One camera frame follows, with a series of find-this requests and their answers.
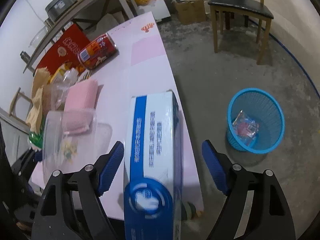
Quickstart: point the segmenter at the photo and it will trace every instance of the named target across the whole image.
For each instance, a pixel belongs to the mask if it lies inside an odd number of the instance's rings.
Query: blue trash basket
[[[241,110],[259,124],[257,137],[249,146],[238,138],[232,127]],[[228,106],[227,122],[227,139],[234,149],[242,152],[271,152],[284,135],[284,115],[281,107],[270,94],[257,88],[243,89],[234,95]]]

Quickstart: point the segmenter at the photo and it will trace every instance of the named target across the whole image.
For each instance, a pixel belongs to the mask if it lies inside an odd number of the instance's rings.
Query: white door
[[[3,119],[0,119],[0,123],[5,143],[5,152],[10,166],[12,166],[12,164],[29,149],[29,145],[27,143],[28,135],[10,125]]]

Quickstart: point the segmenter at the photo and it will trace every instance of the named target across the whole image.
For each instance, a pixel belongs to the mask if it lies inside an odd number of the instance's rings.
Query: red can
[[[87,69],[95,69],[106,58],[117,52],[117,46],[108,33],[105,33],[90,42],[78,54],[78,60]]]

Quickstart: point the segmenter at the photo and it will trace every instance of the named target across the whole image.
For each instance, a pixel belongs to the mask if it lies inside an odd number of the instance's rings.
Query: concrete floor
[[[205,206],[202,217],[183,223],[181,239],[206,239],[225,201],[202,158],[205,139],[249,171],[274,171],[299,237],[320,210],[320,101],[303,71],[271,38],[264,65],[256,65],[257,27],[249,23],[245,28],[241,16],[231,20],[230,31],[218,34],[217,54],[213,52],[210,21],[181,25],[172,16],[172,21],[160,24],[159,30],[185,113]],[[247,87],[273,95],[284,112],[284,139],[266,155],[237,152],[225,142],[229,101]],[[244,233],[250,199],[252,194],[247,197],[236,236]]]

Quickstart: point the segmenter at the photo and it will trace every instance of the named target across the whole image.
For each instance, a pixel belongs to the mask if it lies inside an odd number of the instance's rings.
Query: rice cooker
[[[60,16],[76,2],[77,0],[53,0],[47,5],[45,11],[49,18],[53,22],[56,22]]]

